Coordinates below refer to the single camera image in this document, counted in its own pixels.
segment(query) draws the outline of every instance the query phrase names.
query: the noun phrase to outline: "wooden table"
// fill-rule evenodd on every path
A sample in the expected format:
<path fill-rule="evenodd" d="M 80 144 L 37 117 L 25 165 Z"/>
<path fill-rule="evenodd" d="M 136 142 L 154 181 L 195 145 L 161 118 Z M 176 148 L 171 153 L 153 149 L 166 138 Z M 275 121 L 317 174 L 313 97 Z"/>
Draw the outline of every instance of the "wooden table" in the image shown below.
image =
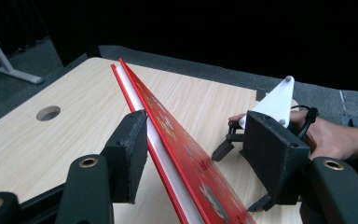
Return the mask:
<path fill-rule="evenodd" d="M 22 203 L 65 182 L 73 160 L 101 153 L 130 113 L 112 63 L 118 64 L 88 59 L 0 119 L 0 191 L 16 193 Z M 227 118 L 256 104 L 253 90 L 129 66 L 209 155 L 225 139 Z M 60 114 L 38 120 L 36 115 L 49 106 L 57 106 Z M 217 166 L 249 207 L 266 191 L 240 149 L 237 144 Z M 116 223 L 179 223 L 150 157 L 135 201 L 114 203 Z M 252 216 L 257 223 L 301 223 L 299 204 L 275 205 Z"/>

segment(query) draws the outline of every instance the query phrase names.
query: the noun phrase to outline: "white triangular piece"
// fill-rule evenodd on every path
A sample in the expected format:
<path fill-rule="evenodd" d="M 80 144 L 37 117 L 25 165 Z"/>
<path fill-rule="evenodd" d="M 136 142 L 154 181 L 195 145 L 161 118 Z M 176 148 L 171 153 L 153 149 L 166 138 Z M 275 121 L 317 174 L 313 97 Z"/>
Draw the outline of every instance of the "white triangular piece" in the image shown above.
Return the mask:
<path fill-rule="evenodd" d="M 286 77 L 278 86 L 276 86 L 264 99 L 262 99 L 253 111 L 268 115 L 283 125 L 289 126 L 290 111 L 293 99 L 293 89 L 295 79 Z M 240 126 L 245 129 L 246 115 L 240 120 Z"/>

